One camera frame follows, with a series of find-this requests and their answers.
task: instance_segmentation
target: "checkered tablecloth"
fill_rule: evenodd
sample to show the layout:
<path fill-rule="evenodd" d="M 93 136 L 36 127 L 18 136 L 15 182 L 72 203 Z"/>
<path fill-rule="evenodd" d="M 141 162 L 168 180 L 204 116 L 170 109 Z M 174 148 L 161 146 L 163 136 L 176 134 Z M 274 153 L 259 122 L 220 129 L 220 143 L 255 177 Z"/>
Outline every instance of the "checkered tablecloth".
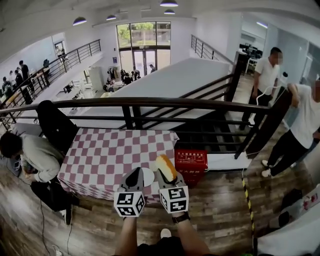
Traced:
<path fill-rule="evenodd" d="M 61 166 L 64 190 L 113 200 L 124 174 L 150 168 L 158 155 L 175 161 L 173 131 L 80 128 Z M 159 202 L 157 181 L 144 188 L 147 203 Z"/>

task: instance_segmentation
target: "doorway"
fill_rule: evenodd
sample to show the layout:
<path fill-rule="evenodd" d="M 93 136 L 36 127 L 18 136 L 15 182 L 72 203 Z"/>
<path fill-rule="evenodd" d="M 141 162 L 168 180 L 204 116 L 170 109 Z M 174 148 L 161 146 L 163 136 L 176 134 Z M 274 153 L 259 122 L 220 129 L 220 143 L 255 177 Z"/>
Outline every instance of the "doorway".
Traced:
<path fill-rule="evenodd" d="M 156 50 L 134 50 L 133 63 L 135 68 L 140 71 L 140 76 L 144 77 L 151 73 L 150 65 L 157 67 Z"/>

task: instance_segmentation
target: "fluorescent light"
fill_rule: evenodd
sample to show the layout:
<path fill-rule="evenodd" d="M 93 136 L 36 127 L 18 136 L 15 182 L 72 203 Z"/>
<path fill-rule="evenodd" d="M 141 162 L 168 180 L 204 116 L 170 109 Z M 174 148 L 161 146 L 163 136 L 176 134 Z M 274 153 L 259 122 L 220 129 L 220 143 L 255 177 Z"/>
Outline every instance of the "fluorescent light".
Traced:
<path fill-rule="evenodd" d="M 76 26 L 86 22 L 87 20 L 84 17 L 78 17 L 74 20 L 73 25 Z"/>
<path fill-rule="evenodd" d="M 174 15 L 176 13 L 174 12 L 174 10 L 168 9 L 164 12 L 164 14 Z"/>
<path fill-rule="evenodd" d="M 111 20 L 115 20 L 117 17 L 116 16 L 114 16 L 114 15 L 109 15 L 107 18 L 106 18 L 106 20 L 107 21 L 111 21 Z"/>
<path fill-rule="evenodd" d="M 163 0 L 160 3 L 160 6 L 163 6 L 163 7 L 177 7 L 178 3 L 175 0 Z"/>
<path fill-rule="evenodd" d="M 261 23 L 261 22 L 257 22 L 257 24 L 258 24 L 258 25 L 260 25 L 260 26 L 262 26 L 262 27 L 264 27 L 265 29 L 267 29 L 267 28 L 268 28 L 268 26 L 267 26 L 267 25 L 265 25 L 265 24 L 263 24 L 263 23 Z"/>

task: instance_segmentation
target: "hot dog bun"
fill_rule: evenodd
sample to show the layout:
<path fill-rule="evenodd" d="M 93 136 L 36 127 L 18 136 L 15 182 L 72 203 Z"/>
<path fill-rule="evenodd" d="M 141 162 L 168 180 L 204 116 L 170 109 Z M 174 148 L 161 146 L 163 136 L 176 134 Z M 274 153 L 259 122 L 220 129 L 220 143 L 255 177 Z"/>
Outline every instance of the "hot dog bun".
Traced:
<path fill-rule="evenodd" d="M 176 168 L 165 154 L 161 154 L 156 158 L 155 166 L 160 169 L 168 182 L 172 182 L 177 178 Z"/>

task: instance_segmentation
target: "wristwatch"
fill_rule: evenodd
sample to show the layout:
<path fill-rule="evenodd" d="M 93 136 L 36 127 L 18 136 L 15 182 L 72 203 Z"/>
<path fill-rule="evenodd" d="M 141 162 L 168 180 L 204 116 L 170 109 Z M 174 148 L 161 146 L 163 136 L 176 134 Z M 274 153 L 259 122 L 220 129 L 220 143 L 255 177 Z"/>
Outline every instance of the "wristwatch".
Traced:
<path fill-rule="evenodd" d="M 188 212 L 186 211 L 182 216 L 179 216 L 179 217 L 172 217 L 172 221 L 173 223 L 177 224 L 179 222 L 183 222 L 185 220 L 190 220 L 190 217 L 189 217 L 189 214 Z"/>

